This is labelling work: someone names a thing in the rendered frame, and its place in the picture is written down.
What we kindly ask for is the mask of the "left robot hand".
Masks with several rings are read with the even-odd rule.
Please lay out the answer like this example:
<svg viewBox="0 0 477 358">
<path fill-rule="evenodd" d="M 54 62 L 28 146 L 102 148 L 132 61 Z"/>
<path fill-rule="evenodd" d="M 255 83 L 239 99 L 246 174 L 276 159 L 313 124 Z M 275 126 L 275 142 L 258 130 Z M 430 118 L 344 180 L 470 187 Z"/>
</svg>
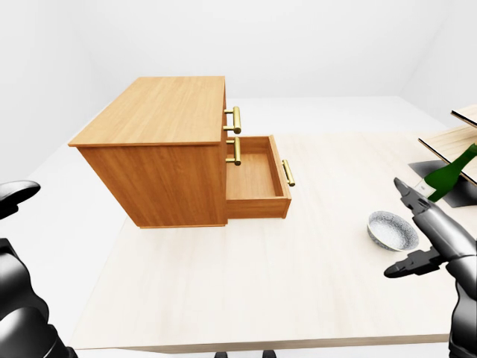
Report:
<svg viewBox="0 0 477 358">
<path fill-rule="evenodd" d="M 13 215 L 18 204 L 39 192 L 41 186 L 32 180 L 17 180 L 0 183 L 0 220 Z"/>
</svg>

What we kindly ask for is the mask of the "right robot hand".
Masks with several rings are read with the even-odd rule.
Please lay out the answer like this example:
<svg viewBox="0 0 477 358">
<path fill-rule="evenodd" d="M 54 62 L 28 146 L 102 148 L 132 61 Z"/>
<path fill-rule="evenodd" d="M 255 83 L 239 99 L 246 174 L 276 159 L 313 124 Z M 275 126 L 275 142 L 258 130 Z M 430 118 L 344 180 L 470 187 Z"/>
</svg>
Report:
<svg viewBox="0 0 477 358">
<path fill-rule="evenodd" d="M 387 278 L 424 275 L 446 263 L 457 280 L 477 281 L 477 241 L 438 205 L 399 178 L 394 178 L 394 185 L 401 194 L 401 202 L 412 211 L 414 223 L 432 247 L 410 253 L 387 268 L 384 275 Z"/>
</svg>

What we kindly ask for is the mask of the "patterned black and white bowl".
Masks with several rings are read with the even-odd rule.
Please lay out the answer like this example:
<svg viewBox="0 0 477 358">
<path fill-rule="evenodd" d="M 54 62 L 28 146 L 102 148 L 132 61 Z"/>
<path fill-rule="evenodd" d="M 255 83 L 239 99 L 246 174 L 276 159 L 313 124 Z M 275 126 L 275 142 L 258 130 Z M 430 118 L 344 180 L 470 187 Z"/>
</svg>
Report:
<svg viewBox="0 0 477 358">
<path fill-rule="evenodd" d="M 369 215 L 367 233 L 378 246 L 389 251 L 410 251 L 419 245 L 416 230 L 405 219 L 387 211 Z"/>
</svg>

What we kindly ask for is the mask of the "wooden cabinet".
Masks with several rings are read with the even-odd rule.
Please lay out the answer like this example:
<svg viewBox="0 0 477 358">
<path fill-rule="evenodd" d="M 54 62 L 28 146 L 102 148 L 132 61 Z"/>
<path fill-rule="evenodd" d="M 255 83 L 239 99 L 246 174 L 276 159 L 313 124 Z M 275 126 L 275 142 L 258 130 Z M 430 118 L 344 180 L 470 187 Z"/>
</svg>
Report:
<svg viewBox="0 0 477 358">
<path fill-rule="evenodd" d="M 134 224 L 227 223 L 225 79 L 142 77 L 70 144 Z"/>
</svg>

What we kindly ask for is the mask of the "flat dark stove plate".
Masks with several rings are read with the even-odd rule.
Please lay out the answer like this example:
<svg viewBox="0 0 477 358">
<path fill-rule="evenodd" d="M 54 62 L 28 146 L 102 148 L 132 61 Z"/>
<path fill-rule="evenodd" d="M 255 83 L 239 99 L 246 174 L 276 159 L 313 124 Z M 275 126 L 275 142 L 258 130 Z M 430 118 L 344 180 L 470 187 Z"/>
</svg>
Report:
<svg viewBox="0 0 477 358">
<path fill-rule="evenodd" d="M 429 160 L 408 164 L 421 178 L 446 165 L 442 160 Z M 443 200 L 452 208 L 477 205 L 477 186 L 459 176 L 458 182 Z"/>
</svg>

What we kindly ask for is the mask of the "green wine bottle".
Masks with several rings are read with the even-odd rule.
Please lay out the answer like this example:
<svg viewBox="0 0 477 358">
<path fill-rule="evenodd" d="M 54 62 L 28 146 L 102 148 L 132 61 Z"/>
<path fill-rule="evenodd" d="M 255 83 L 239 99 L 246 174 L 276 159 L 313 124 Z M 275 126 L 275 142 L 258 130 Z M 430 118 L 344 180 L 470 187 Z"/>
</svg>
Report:
<svg viewBox="0 0 477 358">
<path fill-rule="evenodd" d="M 473 143 L 450 164 L 425 176 L 414 189 L 432 202 L 439 201 L 453 189 L 462 169 L 476 156 L 477 143 Z"/>
</svg>

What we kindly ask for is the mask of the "pale wooden rack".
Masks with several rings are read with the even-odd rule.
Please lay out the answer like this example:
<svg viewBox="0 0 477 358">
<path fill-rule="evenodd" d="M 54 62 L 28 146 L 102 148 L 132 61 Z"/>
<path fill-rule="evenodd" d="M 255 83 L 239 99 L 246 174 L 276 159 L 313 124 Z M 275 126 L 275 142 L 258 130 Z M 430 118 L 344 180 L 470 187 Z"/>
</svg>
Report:
<svg viewBox="0 0 477 358">
<path fill-rule="evenodd" d="M 419 142 L 443 161 L 450 163 L 472 144 L 477 145 L 477 104 L 452 110 L 465 125 L 420 137 Z"/>
</svg>

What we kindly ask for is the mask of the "open wooden drawer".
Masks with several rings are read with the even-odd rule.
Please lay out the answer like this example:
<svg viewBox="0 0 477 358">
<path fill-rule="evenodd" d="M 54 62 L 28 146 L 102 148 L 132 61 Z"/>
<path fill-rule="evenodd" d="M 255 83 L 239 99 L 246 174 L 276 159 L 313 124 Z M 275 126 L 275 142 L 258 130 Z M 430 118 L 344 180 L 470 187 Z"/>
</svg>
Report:
<svg viewBox="0 0 477 358">
<path fill-rule="evenodd" d="M 291 193 L 274 137 L 243 136 L 240 140 L 241 165 L 227 166 L 228 217 L 284 219 Z"/>
</svg>

